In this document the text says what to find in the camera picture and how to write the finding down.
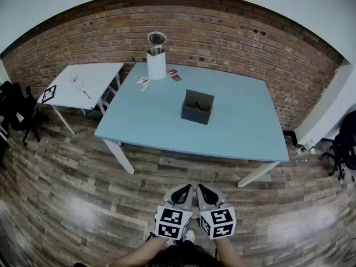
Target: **water bottle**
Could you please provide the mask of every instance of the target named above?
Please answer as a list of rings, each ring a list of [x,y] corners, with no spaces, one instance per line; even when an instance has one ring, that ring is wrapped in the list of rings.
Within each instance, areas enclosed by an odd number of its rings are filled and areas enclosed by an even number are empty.
[[[314,141],[310,140],[308,141],[305,145],[303,145],[302,147],[298,148],[298,150],[296,151],[297,154],[302,155],[304,152],[306,151],[311,151],[312,154],[315,153],[314,150]]]
[[[78,74],[74,73],[73,68],[71,67],[69,69],[69,72],[71,73],[71,82],[74,84],[74,87],[77,92],[80,92],[83,90],[83,84],[82,80],[80,80]]]

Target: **brick wall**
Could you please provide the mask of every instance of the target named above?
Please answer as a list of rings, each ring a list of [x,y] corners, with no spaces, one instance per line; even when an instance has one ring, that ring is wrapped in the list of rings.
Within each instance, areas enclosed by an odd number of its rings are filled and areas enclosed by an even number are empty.
[[[96,0],[38,25],[1,59],[36,96],[76,63],[124,62],[123,81],[146,60],[152,31],[168,37],[167,63],[264,80],[287,130],[307,117],[343,60],[297,23],[240,0]]]

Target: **chair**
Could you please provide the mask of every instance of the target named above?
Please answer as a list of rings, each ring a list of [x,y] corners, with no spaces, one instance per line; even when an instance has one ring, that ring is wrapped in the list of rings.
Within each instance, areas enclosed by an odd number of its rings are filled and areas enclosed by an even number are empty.
[[[356,145],[356,110],[347,114],[341,127],[339,134],[335,137],[333,145],[330,149],[334,151],[334,155],[325,152],[322,158],[327,155],[334,159],[335,166],[329,176],[333,176],[334,172],[339,170],[338,179],[344,179],[345,173],[341,167],[341,164],[350,170],[356,170],[356,155],[354,146]]]
[[[3,140],[0,139],[0,167],[4,167],[4,165],[2,164],[2,159],[4,157],[5,150],[8,147],[8,144],[7,144],[7,134],[5,135],[1,130],[4,129],[0,125],[0,135],[2,136],[3,139]]]
[[[15,131],[25,132],[22,140],[25,146],[27,145],[25,140],[30,130],[34,133],[37,141],[40,141],[36,130],[36,119],[41,116],[41,113],[36,108],[36,100],[33,98],[29,86],[26,88],[26,91],[29,93],[27,98],[22,95],[18,83],[7,84],[3,92],[2,110],[0,110],[0,115],[4,116]]]
[[[5,128],[2,126],[2,122],[4,121],[4,117],[0,115],[0,136],[2,139],[4,139],[7,142],[7,131],[5,130]]]

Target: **tabletop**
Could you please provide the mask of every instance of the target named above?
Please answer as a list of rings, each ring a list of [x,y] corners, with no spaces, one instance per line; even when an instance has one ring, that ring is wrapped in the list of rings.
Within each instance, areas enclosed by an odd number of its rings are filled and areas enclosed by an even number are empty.
[[[69,65],[47,87],[57,85],[54,98],[45,104],[92,110],[122,66],[123,63],[117,62]],[[70,68],[74,75],[78,74],[79,81],[83,84],[82,90],[81,86],[75,87],[72,83]],[[43,94],[38,98],[38,103],[42,103]]]
[[[136,81],[147,64],[136,63],[102,118],[95,136],[128,144],[206,156],[288,161],[280,123],[264,81],[182,65],[182,80],[167,73],[141,92]],[[209,123],[181,119],[186,89],[215,96]]]

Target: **forearm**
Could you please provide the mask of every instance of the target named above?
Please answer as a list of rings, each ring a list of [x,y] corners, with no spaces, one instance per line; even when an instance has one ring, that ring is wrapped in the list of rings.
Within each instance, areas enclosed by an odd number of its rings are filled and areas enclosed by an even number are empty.
[[[162,250],[167,241],[167,238],[151,238],[139,248],[115,260],[110,267],[146,266]]]
[[[221,238],[214,241],[223,267],[247,267],[241,256],[236,252],[230,239]]]

